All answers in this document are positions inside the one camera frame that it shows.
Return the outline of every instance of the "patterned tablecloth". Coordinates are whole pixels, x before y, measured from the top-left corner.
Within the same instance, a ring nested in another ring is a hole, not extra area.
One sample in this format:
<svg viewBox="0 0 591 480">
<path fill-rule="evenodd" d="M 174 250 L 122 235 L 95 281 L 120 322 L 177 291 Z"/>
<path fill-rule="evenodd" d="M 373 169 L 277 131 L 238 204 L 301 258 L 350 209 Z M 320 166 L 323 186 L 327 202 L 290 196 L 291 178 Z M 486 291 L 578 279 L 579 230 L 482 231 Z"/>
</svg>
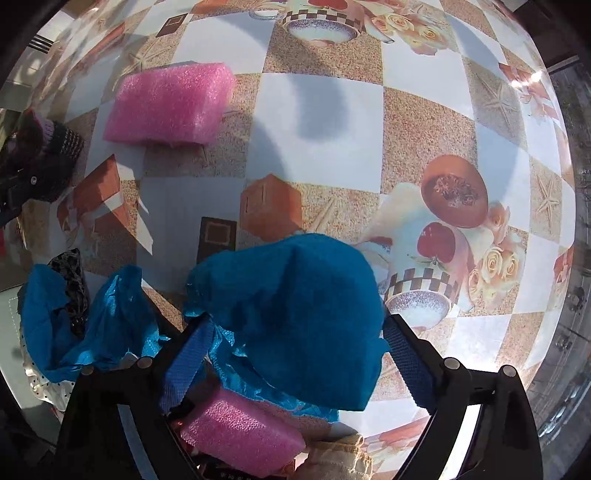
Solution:
<svg viewBox="0 0 591 480">
<path fill-rule="evenodd" d="M 215 143 L 103 140 L 124 76 L 219 61 L 236 87 Z M 137 264 L 181 328 L 196 261 L 321 232 L 364 253 L 389 308 L 443 356 L 513 364 L 525 385 L 544 358 L 572 263 L 573 170 L 550 78 L 501 2 L 103 0 L 56 41 L 33 105 L 86 146 L 58 202 L 26 204 L 26 247 L 36 262 L 80 248 L 92 290 Z M 15 229 L 4 248 L 25 261 Z M 386 354 L 366 411 L 341 418 L 380 480 L 426 415 Z"/>
</svg>

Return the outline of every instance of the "black patterned cloth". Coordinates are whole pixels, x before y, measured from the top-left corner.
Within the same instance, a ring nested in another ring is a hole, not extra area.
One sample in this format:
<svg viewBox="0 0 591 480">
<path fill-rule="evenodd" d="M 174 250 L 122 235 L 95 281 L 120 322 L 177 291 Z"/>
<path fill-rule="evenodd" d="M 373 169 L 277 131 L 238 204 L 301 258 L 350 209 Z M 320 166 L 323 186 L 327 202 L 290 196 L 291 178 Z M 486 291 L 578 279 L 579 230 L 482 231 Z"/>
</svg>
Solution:
<svg viewBox="0 0 591 480">
<path fill-rule="evenodd" d="M 63 309 L 70 318 L 70 328 L 77 337 L 84 337 L 86 318 L 88 317 L 89 295 L 82 273 L 80 251 L 75 248 L 64 252 L 49 262 L 52 270 L 58 272 L 66 281 L 66 295 L 70 303 Z"/>
</svg>

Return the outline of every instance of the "pink foam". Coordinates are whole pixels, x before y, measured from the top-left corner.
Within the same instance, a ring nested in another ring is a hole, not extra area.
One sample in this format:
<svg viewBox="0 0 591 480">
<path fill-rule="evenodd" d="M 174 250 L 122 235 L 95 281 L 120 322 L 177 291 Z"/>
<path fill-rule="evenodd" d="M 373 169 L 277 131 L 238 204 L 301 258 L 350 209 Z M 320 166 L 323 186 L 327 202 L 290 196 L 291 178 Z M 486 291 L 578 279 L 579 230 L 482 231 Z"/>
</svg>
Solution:
<svg viewBox="0 0 591 480">
<path fill-rule="evenodd" d="M 199 451 L 260 478 L 281 469 L 306 447 L 296 428 L 224 388 L 187 416 L 180 434 Z"/>
<path fill-rule="evenodd" d="M 234 75 L 223 63 L 153 69 L 127 76 L 103 139 L 111 142 L 207 144 L 219 129 Z"/>
</svg>

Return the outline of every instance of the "beige cloth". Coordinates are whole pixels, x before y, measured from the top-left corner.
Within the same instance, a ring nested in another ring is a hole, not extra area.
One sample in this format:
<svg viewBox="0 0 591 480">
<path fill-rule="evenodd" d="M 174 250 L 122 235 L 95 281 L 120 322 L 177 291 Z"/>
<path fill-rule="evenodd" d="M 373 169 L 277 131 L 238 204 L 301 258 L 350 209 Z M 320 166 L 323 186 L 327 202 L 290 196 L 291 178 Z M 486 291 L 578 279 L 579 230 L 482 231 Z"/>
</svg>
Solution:
<svg viewBox="0 0 591 480">
<path fill-rule="evenodd" d="M 370 480 L 372 459 L 361 451 L 363 437 L 350 435 L 337 442 L 316 442 L 289 480 Z"/>
</svg>

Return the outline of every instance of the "tan speckled tile pattern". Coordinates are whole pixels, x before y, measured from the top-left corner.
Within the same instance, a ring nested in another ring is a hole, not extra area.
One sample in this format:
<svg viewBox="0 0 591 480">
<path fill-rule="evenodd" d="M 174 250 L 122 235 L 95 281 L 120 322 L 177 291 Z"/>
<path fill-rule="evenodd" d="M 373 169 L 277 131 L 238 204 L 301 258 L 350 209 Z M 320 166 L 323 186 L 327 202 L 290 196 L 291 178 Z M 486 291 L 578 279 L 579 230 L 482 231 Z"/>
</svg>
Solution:
<svg viewBox="0 0 591 480">
<path fill-rule="evenodd" d="M 398 398 L 408 398 L 410 396 L 411 394 L 402 379 L 398 367 L 392 360 L 392 356 L 386 352 L 382 357 L 382 372 L 369 401 L 397 400 Z"/>
<path fill-rule="evenodd" d="M 531 45 L 529 45 L 528 43 L 525 43 L 525 48 L 527 48 L 527 51 L 530 52 L 531 58 L 535 62 L 535 67 L 545 71 L 546 65 L 544 65 L 544 60 L 542 60 L 542 57 L 540 56 L 538 51 L 535 48 L 532 48 Z"/>
<path fill-rule="evenodd" d="M 505 54 L 505 58 L 507 59 L 507 65 L 509 67 L 515 67 L 516 69 L 523 70 L 527 73 L 534 73 L 534 69 L 530 67 L 526 62 L 521 60 L 521 58 L 515 55 L 511 50 L 505 48 L 503 45 L 501 45 L 501 48 L 503 49 L 503 53 Z"/>
<path fill-rule="evenodd" d="M 102 103 L 108 102 L 115 97 L 121 80 L 127 75 L 168 66 L 186 28 L 186 25 L 181 25 L 176 32 L 169 35 L 156 38 L 154 34 L 149 37 L 141 37 L 127 44 L 107 81 Z"/>
<path fill-rule="evenodd" d="M 573 190 L 575 189 L 575 186 L 574 186 L 574 170 L 573 170 L 573 166 L 572 165 L 568 166 L 566 169 L 564 169 L 562 171 L 562 178 L 564 178 L 564 181 L 566 183 L 568 183 L 572 187 Z"/>
<path fill-rule="evenodd" d="M 544 312 L 514 313 L 496 356 L 497 366 L 511 364 L 520 369 L 527 360 L 542 323 Z"/>
<path fill-rule="evenodd" d="M 86 270 L 105 277 L 128 264 L 134 265 L 136 259 L 139 182 L 121 180 L 121 191 L 129 211 L 129 225 L 126 228 L 114 219 L 109 233 L 99 237 L 97 255 L 85 255 L 83 259 Z"/>
<path fill-rule="evenodd" d="M 206 160 L 201 145 L 148 145 L 144 177 L 214 177 L 215 167 Z"/>
<path fill-rule="evenodd" d="M 463 20 L 496 40 L 491 24 L 486 19 L 484 12 L 476 5 L 472 5 L 466 0 L 441 0 L 441 5 L 448 14 Z"/>
<path fill-rule="evenodd" d="M 263 73 L 302 73 L 382 83 L 381 43 L 367 34 L 331 48 L 315 47 L 275 24 Z"/>
<path fill-rule="evenodd" d="M 133 15 L 125 19 L 125 35 L 128 36 L 126 43 L 128 41 L 134 41 L 137 38 L 137 35 L 133 37 L 133 33 L 135 29 L 138 27 L 138 25 L 141 23 L 141 21 L 144 19 L 144 17 L 148 15 L 149 11 L 150 9 L 146 8 L 137 13 L 134 13 Z"/>
<path fill-rule="evenodd" d="M 96 115 L 98 113 L 99 109 L 95 108 L 94 110 L 83 113 L 66 123 L 66 127 L 76 132 L 84 139 L 84 148 L 80 152 L 80 156 L 76 161 L 76 166 L 72 174 L 72 186 L 76 186 L 84 180 L 86 161 L 88 160 L 88 150 L 90 149 L 90 140 L 92 140 L 92 131 L 95 129 Z"/>
<path fill-rule="evenodd" d="M 267 242 L 261 240 L 256 235 L 253 235 L 247 230 L 240 227 L 236 229 L 236 250 L 244 250 L 245 248 L 260 247 L 266 245 Z"/>
<path fill-rule="evenodd" d="M 435 327 L 429 328 L 421 332 L 417 336 L 423 340 L 428 340 L 435 347 L 435 350 L 439 352 L 439 355 L 445 356 L 449 339 L 452 336 L 453 329 L 456 325 L 456 319 L 444 318 Z"/>
<path fill-rule="evenodd" d="M 184 297 L 180 294 L 160 293 L 148 287 L 143 287 L 143 289 L 146 295 L 150 297 L 150 300 L 158 307 L 162 316 L 177 330 L 183 330 Z"/>
<path fill-rule="evenodd" d="M 476 62 L 464 58 L 475 120 L 527 150 L 521 107 L 515 90 Z"/>
<path fill-rule="evenodd" d="M 384 87 L 381 193 L 402 181 L 420 185 L 427 164 L 443 154 L 476 165 L 474 122 L 438 103 Z"/>
<path fill-rule="evenodd" d="M 316 222 L 314 231 L 344 242 L 355 243 L 379 207 L 377 193 L 307 183 L 290 185 L 301 193 L 303 229 L 312 231 L 315 220 L 332 200 L 333 206 L 324 220 Z"/>
<path fill-rule="evenodd" d="M 49 208 L 47 202 L 28 200 L 18 218 L 27 250 L 45 257 L 49 256 Z"/>
<path fill-rule="evenodd" d="M 546 240 L 560 240 L 562 179 L 530 157 L 530 232 Z"/>
<path fill-rule="evenodd" d="M 232 100 L 222 118 L 216 140 L 205 146 L 205 155 L 214 165 L 215 176 L 244 178 L 260 80 L 261 75 L 256 73 L 236 75 Z"/>
<path fill-rule="evenodd" d="M 437 28 L 441 29 L 444 32 L 449 42 L 449 49 L 456 52 L 459 51 L 457 47 L 456 35 L 453 31 L 452 26 L 447 21 L 445 12 L 430 4 L 426 4 L 418 0 L 414 1 L 413 3 L 420 6 L 420 15 L 430 19 L 430 21 L 435 21 Z"/>
<path fill-rule="evenodd" d="M 144 176 L 243 178 L 260 77 L 236 75 L 232 100 L 215 142 L 204 146 L 149 145 L 144 155 Z"/>
<path fill-rule="evenodd" d="M 521 238 L 521 246 L 525 252 L 525 261 L 527 262 L 527 242 L 529 240 L 529 233 L 524 232 L 523 230 L 519 230 L 515 227 L 510 226 L 508 229 L 508 234 L 513 232 L 517 234 Z M 484 301 L 482 300 L 482 296 L 478 298 L 476 301 L 474 308 L 469 312 L 460 312 L 458 315 L 459 317 L 484 317 L 488 315 L 506 315 L 513 313 L 513 307 L 515 306 L 515 301 L 517 299 L 517 294 L 519 293 L 519 283 L 516 283 L 513 288 L 507 292 L 505 298 L 501 302 L 501 304 L 491 310 L 487 309 L 485 306 Z"/>
<path fill-rule="evenodd" d="M 57 91 L 55 97 L 53 98 L 53 102 L 51 103 L 49 113 L 47 114 L 47 118 L 49 120 L 62 123 L 64 122 L 73 93 L 74 84 L 70 82 L 66 83 L 64 88 L 61 88 Z"/>
</svg>

